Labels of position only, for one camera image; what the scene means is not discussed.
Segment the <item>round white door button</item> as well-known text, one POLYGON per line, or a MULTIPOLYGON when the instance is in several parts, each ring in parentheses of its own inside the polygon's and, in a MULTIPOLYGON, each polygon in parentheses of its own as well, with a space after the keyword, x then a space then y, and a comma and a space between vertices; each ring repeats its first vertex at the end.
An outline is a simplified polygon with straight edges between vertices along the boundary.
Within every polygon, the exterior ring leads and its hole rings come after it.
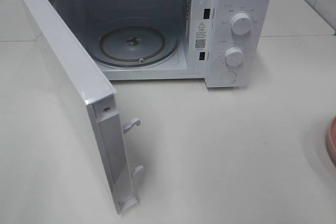
POLYGON ((221 81, 225 84, 232 84, 236 81, 237 74, 233 71, 228 71, 222 74, 221 81))

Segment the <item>pink round plate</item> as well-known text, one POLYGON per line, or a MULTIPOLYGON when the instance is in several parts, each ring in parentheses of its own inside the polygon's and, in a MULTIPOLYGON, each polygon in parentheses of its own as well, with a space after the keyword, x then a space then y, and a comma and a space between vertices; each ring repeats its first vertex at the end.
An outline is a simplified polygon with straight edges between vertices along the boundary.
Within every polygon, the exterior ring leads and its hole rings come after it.
POLYGON ((335 165, 336 162, 336 148, 335 148, 335 116, 330 121, 327 135, 326 135, 326 148, 331 159, 331 162, 335 165))

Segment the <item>white timer knob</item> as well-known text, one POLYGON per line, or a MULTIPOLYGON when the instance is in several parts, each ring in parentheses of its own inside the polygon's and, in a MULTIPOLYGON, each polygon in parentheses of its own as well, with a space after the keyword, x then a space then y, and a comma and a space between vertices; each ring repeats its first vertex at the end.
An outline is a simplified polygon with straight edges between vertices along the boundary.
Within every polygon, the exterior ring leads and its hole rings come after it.
POLYGON ((231 67, 239 66, 244 61, 244 53, 239 47, 231 47, 224 53, 226 64, 231 67))

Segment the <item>white microwave door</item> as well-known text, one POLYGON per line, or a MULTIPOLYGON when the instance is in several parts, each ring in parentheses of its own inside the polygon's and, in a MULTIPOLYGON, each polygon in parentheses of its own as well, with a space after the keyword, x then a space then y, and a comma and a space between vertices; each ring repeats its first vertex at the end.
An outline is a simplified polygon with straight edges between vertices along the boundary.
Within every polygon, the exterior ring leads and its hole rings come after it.
POLYGON ((103 191, 117 214, 138 203, 134 179, 144 167, 129 167, 124 135, 141 124, 122 124, 116 89, 86 52, 49 0, 22 0, 54 91, 91 158, 103 191))

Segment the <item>glass microwave turntable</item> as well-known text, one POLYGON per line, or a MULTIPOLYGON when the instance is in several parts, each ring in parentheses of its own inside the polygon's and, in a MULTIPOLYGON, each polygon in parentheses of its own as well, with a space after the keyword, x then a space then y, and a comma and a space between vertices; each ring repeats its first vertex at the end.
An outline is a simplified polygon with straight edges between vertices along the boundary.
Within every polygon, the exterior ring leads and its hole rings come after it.
POLYGON ((88 50, 98 62, 117 68, 154 65, 174 54, 178 29, 162 20, 129 17, 97 24, 91 29, 88 50))

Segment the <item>upper white power knob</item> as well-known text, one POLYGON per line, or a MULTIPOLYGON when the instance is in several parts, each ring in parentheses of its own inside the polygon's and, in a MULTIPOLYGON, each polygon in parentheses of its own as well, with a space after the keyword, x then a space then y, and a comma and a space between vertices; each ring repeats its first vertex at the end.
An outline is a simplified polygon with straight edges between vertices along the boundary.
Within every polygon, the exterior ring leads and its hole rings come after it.
POLYGON ((230 27, 235 35, 245 35, 252 27, 253 18, 248 12, 237 12, 230 18, 230 27))

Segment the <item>white warning label sticker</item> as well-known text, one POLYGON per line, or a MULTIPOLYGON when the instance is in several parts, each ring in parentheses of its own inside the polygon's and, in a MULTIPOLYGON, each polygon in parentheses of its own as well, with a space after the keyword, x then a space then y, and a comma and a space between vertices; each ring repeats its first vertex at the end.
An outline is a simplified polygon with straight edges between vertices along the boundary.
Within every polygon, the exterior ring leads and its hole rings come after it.
POLYGON ((194 22, 193 49, 206 50, 210 36, 211 24, 209 19, 199 19, 194 22))

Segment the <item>white microwave oven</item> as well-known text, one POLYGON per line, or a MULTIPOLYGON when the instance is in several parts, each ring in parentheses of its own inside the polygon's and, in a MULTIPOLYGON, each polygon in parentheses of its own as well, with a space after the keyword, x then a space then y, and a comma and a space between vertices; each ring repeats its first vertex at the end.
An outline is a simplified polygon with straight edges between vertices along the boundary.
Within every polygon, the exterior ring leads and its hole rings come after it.
POLYGON ((49 0, 89 56, 111 81, 203 79, 209 88, 243 87, 256 54, 270 0, 49 0), (235 35, 230 18, 237 12, 248 12, 253 18, 251 30, 235 35), (179 46, 169 58, 139 68, 106 66, 91 56, 87 42, 97 24, 115 19, 145 17, 162 20, 178 29, 179 46), (206 50, 193 49, 194 22, 209 19, 210 36, 206 50), (239 66, 226 64, 224 53, 239 47, 244 61, 239 66), (233 71, 236 81, 225 84, 223 73, 233 71))

